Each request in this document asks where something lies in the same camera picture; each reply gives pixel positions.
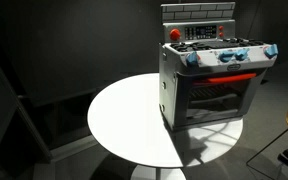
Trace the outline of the grey toy stove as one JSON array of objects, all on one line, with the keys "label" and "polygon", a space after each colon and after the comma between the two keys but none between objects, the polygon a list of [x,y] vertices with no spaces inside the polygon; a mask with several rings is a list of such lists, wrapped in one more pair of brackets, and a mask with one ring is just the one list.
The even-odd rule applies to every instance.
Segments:
[{"label": "grey toy stove", "polygon": [[[264,50],[272,44],[235,36],[233,2],[163,4],[164,41],[159,45],[160,109],[172,130],[245,115],[266,70],[269,59]],[[170,39],[172,29],[181,37]],[[235,53],[248,49],[243,61]],[[195,51],[198,64],[189,66],[186,56]],[[233,51],[227,63],[219,60],[223,51]],[[222,84],[193,85],[196,80],[256,73],[256,77]]]}]

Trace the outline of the round white table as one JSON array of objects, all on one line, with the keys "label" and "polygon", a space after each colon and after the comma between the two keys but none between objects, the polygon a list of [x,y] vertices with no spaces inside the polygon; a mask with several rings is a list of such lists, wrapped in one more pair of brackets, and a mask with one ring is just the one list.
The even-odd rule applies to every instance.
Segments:
[{"label": "round white table", "polygon": [[135,75],[103,89],[88,110],[88,126],[106,150],[136,164],[130,180],[187,180],[183,169],[231,150],[241,118],[170,132],[159,107],[159,75]]}]

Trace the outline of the blue knob far left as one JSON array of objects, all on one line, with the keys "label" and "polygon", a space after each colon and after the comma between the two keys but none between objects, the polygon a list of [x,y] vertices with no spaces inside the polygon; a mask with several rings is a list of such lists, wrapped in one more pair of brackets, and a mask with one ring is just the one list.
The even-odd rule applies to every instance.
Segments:
[{"label": "blue knob far left", "polygon": [[186,63],[189,66],[193,66],[193,65],[198,64],[198,55],[195,51],[193,51],[192,53],[190,53],[186,56]]}]

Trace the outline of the blue knob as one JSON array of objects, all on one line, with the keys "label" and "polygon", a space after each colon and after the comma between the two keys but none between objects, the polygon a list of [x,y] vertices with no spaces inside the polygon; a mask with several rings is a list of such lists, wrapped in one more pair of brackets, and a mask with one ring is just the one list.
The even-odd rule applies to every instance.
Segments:
[{"label": "blue knob", "polygon": [[269,58],[273,58],[278,54],[278,47],[276,44],[272,44],[264,50],[264,54]]},{"label": "blue knob", "polygon": [[221,62],[227,63],[231,60],[231,58],[234,56],[233,51],[223,51],[219,55],[219,60]]},{"label": "blue knob", "polygon": [[190,53],[186,56],[186,63],[189,66],[193,66],[193,65],[198,64],[198,55],[195,51],[193,51],[192,53]]},{"label": "blue knob", "polygon": [[243,61],[248,57],[248,49],[241,49],[235,53],[235,59],[238,61]]}]

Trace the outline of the large orange round knob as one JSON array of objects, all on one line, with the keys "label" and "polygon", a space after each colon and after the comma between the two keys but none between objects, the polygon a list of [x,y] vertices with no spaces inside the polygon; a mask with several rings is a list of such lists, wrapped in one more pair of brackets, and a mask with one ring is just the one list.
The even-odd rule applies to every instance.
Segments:
[{"label": "large orange round knob", "polygon": [[181,37],[181,32],[178,29],[172,29],[169,33],[170,39],[173,41],[177,41]]}]

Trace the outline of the blue knob far right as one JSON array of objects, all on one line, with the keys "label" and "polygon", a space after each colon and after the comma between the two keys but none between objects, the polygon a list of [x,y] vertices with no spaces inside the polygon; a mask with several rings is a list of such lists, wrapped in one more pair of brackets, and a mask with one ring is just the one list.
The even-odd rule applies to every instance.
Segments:
[{"label": "blue knob far right", "polygon": [[278,47],[276,44],[272,44],[264,50],[264,54],[269,58],[273,58],[278,54]]}]

